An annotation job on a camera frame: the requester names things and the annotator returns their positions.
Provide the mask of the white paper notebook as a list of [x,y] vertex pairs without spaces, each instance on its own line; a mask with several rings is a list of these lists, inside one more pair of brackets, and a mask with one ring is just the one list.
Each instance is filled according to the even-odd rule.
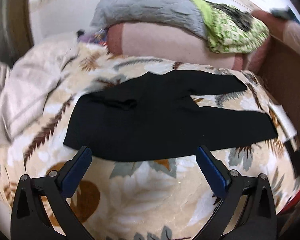
[[282,105],[276,105],[270,101],[268,104],[268,108],[275,127],[277,128],[280,126],[282,132],[284,133],[282,141],[287,142],[294,139],[297,135],[297,130],[284,111]]

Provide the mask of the beige crumpled sheet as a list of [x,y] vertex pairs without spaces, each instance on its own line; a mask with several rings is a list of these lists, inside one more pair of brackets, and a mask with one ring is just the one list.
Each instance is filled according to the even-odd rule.
[[65,65],[78,54],[76,40],[46,41],[31,48],[12,68],[0,62],[0,145],[43,113]]

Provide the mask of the brown wooden bed board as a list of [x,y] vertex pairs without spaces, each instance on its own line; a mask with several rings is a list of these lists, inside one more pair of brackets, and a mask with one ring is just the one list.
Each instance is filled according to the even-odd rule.
[[300,142],[300,55],[272,38],[259,75],[294,124]]

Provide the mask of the leaf-patterned plush blanket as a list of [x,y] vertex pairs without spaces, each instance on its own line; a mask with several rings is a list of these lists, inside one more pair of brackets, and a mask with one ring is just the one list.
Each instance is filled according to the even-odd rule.
[[[214,155],[245,176],[268,175],[275,207],[281,211],[300,192],[277,115],[256,76],[209,65],[179,63],[153,57],[114,56],[106,48],[80,43],[78,57],[65,67],[65,79],[50,94],[43,115],[9,146],[0,147],[0,229],[10,232],[11,208],[21,175],[45,176],[75,155],[63,141],[79,97],[109,88],[147,72],[201,70],[234,74],[247,85],[244,92],[195,96],[198,106],[268,113],[278,138]],[[70,207],[96,239],[181,239],[195,236],[217,206],[218,199],[195,157],[116,163],[95,158]]]

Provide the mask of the green patterned folded cloth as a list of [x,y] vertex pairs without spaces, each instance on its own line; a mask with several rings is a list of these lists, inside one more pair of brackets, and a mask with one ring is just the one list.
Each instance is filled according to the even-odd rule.
[[207,44],[214,53],[248,54],[261,47],[269,37],[269,29],[253,17],[250,31],[237,27],[223,11],[213,8],[206,0],[190,0],[200,11],[207,31]]

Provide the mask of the black pants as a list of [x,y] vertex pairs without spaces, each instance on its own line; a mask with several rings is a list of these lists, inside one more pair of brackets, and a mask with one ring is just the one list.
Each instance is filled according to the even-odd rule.
[[64,145],[83,146],[98,158],[147,161],[245,147],[278,136],[268,114],[200,107],[195,95],[244,92],[233,75],[197,70],[146,73],[81,96],[72,112]]

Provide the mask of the dark garment on green cloth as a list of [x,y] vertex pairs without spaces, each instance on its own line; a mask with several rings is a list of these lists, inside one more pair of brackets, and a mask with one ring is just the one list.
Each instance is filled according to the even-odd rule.
[[252,26],[253,16],[249,12],[243,12],[237,9],[236,7],[231,7],[226,4],[218,4],[207,2],[213,8],[223,11],[227,14],[231,20],[237,25],[241,30],[248,32]]

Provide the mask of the grey quilted blanket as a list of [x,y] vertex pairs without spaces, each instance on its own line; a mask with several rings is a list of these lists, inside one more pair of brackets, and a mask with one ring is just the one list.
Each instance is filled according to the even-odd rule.
[[207,38],[203,17],[191,0],[100,0],[90,25],[101,30],[130,21],[163,23]]

